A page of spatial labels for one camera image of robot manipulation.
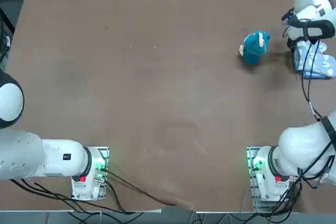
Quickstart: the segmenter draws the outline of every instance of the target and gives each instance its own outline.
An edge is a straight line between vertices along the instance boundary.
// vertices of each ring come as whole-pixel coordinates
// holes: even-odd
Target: brown table surface
[[[281,16],[293,0],[25,0],[8,72],[22,85],[15,128],[109,146],[110,169],[153,195],[202,211],[240,211],[246,146],[275,145],[312,123],[291,67]],[[238,47],[266,30],[270,48],[248,68]],[[335,52],[336,41],[328,43]],[[322,114],[333,81],[314,80]],[[39,179],[70,193],[65,178]],[[115,183],[126,209],[161,208]],[[68,209],[1,182],[0,209]],[[335,213],[336,187],[304,187],[298,211]],[[115,207],[112,195],[99,202]],[[243,211],[252,211],[248,190]]]

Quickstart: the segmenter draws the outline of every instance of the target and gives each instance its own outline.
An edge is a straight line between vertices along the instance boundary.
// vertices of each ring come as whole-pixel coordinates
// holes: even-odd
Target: floor
[[[9,19],[14,25],[16,25],[19,12],[22,6],[23,0],[0,0],[0,7],[7,14]],[[185,211],[177,207],[168,207],[165,208],[162,213],[145,213],[139,219],[132,222],[133,224],[137,223],[192,223],[195,220],[195,215],[191,219],[192,212]],[[234,214],[240,219],[247,219],[250,214]],[[85,214],[77,214],[78,218],[85,218]],[[113,214],[116,218],[120,219],[122,223],[127,222],[129,219],[132,219],[130,216],[119,216]],[[201,214],[203,223],[219,223],[220,220],[225,216],[225,214],[208,214],[204,220],[204,214]],[[110,218],[102,217],[96,215],[90,218],[86,223],[116,223]],[[336,216],[334,215],[306,215],[306,214],[292,214],[290,218],[285,222],[287,224],[313,224],[313,223],[333,223],[336,221]],[[66,212],[0,212],[0,224],[3,223],[35,223],[35,224],[57,224],[57,223],[79,223],[79,220],[76,220],[74,217],[70,216]],[[229,218],[227,216],[222,224],[235,224],[242,223],[235,220],[234,218]],[[261,217],[257,217],[250,222],[253,223],[267,223],[266,220]]]

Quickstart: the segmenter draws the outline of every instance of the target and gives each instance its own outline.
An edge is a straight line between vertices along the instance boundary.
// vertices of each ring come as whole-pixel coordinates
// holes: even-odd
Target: blue plush toy
[[[239,46],[239,54],[247,64],[255,65],[259,63],[260,56],[268,48],[269,38],[270,36],[265,31],[256,31],[245,38],[244,45]]]

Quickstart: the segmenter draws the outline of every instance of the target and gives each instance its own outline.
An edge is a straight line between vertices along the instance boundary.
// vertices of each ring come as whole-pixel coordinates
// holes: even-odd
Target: blue toy
[[[260,56],[268,48],[269,38],[270,36],[265,31],[256,31],[245,38],[244,45],[239,46],[239,54],[247,64],[255,65],[259,63]]]

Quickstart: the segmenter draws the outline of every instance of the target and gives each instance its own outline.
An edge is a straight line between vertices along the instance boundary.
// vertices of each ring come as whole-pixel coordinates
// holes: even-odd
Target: white robotic arm
[[[100,200],[106,197],[108,147],[84,147],[72,140],[47,140],[5,129],[22,115],[21,86],[0,69],[0,180],[28,177],[71,177],[72,197]]]
[[[334,38],[336,9],[329,0],[295,0],[292,8],[282,18],[287,25],[287,45],[293,49],[297,41],[311,42]],[[321,121],[298,128],[288,128],[280,136],[278,146],[263,146],[253,159],[261,200],[279,201],[289,188],[290,177],[299,177],[319,157],[332,140],[329,131],[336,129],[336,112]],[[321,183],[336,184],[336,155],[331,145],[305,174]]]
[[[329,0],[294,0],[294,8],[282,17],[282,23],[293,42],[333,38],[336,10]]]

